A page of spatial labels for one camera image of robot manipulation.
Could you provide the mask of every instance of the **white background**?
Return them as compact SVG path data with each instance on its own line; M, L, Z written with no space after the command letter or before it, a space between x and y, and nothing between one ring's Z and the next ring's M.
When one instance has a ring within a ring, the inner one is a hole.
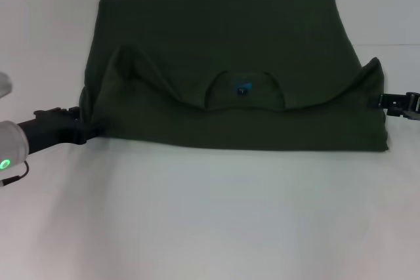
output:
M419 0L337 0L361 63L420 92ZM0 0L0 120L77 105L98 0ZM420 122L386 153L96 139L0 190L0 279L387 280L420 274ZM14 176L22 165L1 173Z

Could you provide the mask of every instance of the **white wall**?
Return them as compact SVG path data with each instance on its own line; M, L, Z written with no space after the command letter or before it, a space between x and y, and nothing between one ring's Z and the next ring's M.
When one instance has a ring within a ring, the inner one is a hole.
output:
M419 0L337 2L361 62L420 92ZM77 104L97 3L0 0L0 120ZM378 154L105 139L36 153L0 190L0 278L418 279L420 123L388 131Z

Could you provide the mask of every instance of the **black clamp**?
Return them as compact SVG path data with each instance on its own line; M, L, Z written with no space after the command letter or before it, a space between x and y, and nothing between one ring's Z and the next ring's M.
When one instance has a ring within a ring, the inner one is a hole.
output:
M28 139L30 154L55 144L85 144L103 130L100 125L82 122L78 107L68 110L53 108L34 114L35 119L18 124Z
M380 94L371 99L374 108L388 109L388 116L403 116L408 119L420 121L420 94L407 92L401 94Z

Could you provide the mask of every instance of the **folded shirt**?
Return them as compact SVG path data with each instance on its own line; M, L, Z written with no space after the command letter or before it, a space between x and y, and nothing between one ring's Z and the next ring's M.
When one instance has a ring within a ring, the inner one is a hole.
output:
M107 137L385 151L381 93L335 0L100 0L80 106Z

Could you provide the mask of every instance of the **robotic arm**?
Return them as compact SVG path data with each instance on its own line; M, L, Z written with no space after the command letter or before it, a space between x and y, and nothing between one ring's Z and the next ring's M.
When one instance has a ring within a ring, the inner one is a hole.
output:
M12 84L0 73L0 98L10 93ZM87 125L80 120L78 107L62 110L36 111L35 119L23 123L0 122L0 171L25 163L29 154L61 143L85 144L100 134L99 125ZM0 186L11 184L23 176L0 180Z

